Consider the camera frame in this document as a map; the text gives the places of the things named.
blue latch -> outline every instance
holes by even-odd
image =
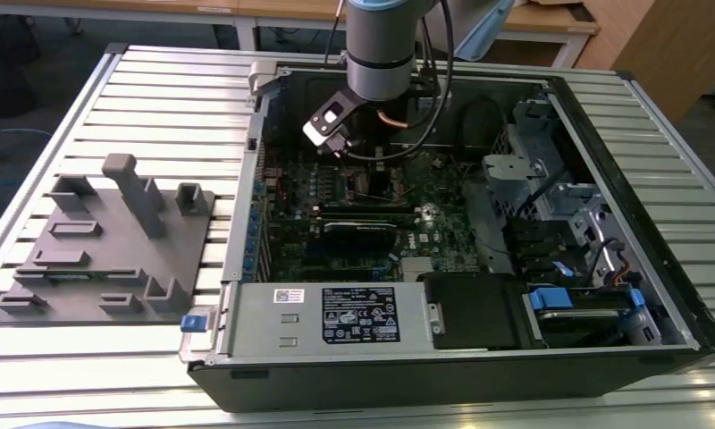
[[[565,288],[538,288],[530,294],[534,310],[573,308],[573,300]]]
[[[251,259],[251,257],[245,257],[243,258],[243,269],[246,271],[251,271],[253,268],[254,268],[254,259]]]
[[[207,332],[209,317],[206,315],[185,315],[180,321],[180,331]]]
[[[644,299],[641,290],[632,289],[632,301],[636,308],[646,307],[646,299]]]

motherboard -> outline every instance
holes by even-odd
[[[462,188],[482,177],[422,150],[398,166],[281,162],[269,156],[274,282],[403,282],[481,271]]]

aluminum profile table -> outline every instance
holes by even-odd
[[[0,295],[55,208],[43,195],[54,176],[92,174],[98,187],[114,187],[100,177],[104,157],[130,152],[139,174],[155,176],[160,188],[191,180],[219,195],[194,296],[197,305],[218,302],[251,117],[247,77],[263,57],[321,61],[152,46],[104,55],[0,221]],[[715,179],[638,84],[610,71],[457,68],[565,76],[715,316]],[[0,427],[71,421],[122,427],[715,428],[715,364],[597,399],[233,415],[189,377],[176,356],[180,341],[178,326],[0,326]]]

copper pipe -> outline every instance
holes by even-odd
[[[386,123],[390,127],[395,127],[395,128],[399,128],[402,130],[406,130],[409,127],[410,127],[410,123],[407,122],[402,122],[402,121],[397,121],[394,120],[393,118],[390,118],[385,111],[379,111],[379,119],[382,120],[383,123]]]

power supply label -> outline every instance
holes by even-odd
[[[395,288],[323,289],[323,340],[329,344],[401,341]]]

